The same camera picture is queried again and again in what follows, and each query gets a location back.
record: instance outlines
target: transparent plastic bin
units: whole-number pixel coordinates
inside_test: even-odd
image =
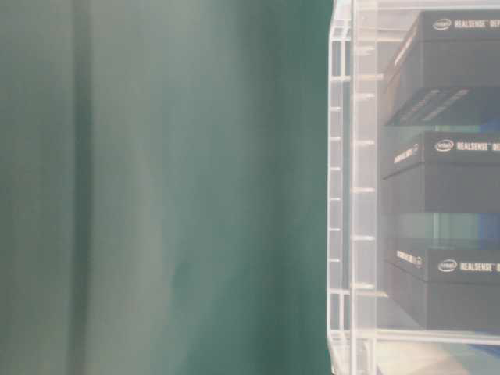
[[[495,107],[500,103],[481,104],[494,100],[500,63],[498,72],[490,73],[491,82],[480,84],[489,87],[489,94],[476,95],[476,88],[463,83],[484,73],[488,61],[497,61],[498,54],[489,55],[489,45],[480,44],[491,39],[487,43],[495,46],[494,38],[478,31],[465,51],[472,46],[486,55],[465,55],[440,74],[434,67],[440,59],[450,64],[456,46],[433,47],[440,36],[427,40],[412,34],[415,22],[432,12],[440,15],[430,24],[435,31],[463,29],[448,44],[463,42],[467,37],[460,33],[475,27],[500,27],[500,13],[498,24],[493,16],[485,17],[486,23],[467,18],[482,9],[495,15],[500,2],[335,2],[328,75],[327,338],[337,375],[500,373],[500,196],[489,196],[488,190],[500,187],[495,182],[500,176]],[[440,11],[471,13],[459,19]],[[414,47],[420,42],[423,46]],[[414,48],[430,48],[431,63],[425,63],[428,52],[410,56]],[[402,98],[400,93],[414,84],[407,83],[411,74],[405,80],[391,64],[402,70],[409,61],[416,64],[415,75],[423,74],[417,86],[425,81],[427,91],[416,90],[421,96],[409,95],[406,101],[395,98],[403,104],[391,103],[393,116],[384,117],[391,74],[400,80],[396,96]],[[457,83],[444,87],[440,79],[454,77],[455,66],[467,63],[469,70],[456,76]],[[433,75],[438,87],[431,87]],[[441,104],[434,105],[439,95]],[[435,159],[459,151],[458,161],[455,156]],[[489,164],[481,152],[489,155]],[[411,164],[415,154],[420,159]],[[491,179],[481,180],[482,173]]]

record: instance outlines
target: teal fabric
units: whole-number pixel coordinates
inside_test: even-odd
[[[330,1],[7,3],[0,372],[329,373]]]

